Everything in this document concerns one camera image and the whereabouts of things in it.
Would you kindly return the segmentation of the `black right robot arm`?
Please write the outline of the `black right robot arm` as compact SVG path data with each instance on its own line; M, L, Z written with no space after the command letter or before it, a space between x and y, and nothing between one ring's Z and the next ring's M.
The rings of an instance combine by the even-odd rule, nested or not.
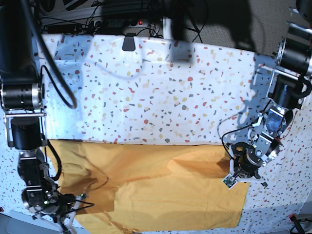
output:
M0 105L5 113L9 147L19 152L18 174L25 182L22 201L36 216L48 215L61 223L74 213L76 197L58 192L61 170L50 176L41 151L51 147L43 133L43 73L53 85L60 83L75 109L76 99L54 63L39 32L27 0L0 3Z

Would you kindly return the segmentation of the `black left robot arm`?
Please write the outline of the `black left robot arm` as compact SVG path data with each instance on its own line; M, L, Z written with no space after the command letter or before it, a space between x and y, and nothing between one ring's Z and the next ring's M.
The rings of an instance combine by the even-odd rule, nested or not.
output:
M258 170L278 156L282 140L292 127L294 110L300 110L312 92L312 28L294 22L287 24L274 67L264 67L272 73L266 93L268 103L250 124L226 133L232 137L246 130L242 140L222 143L230 158L229 174L223 179L228 188L239 182L267 186Z

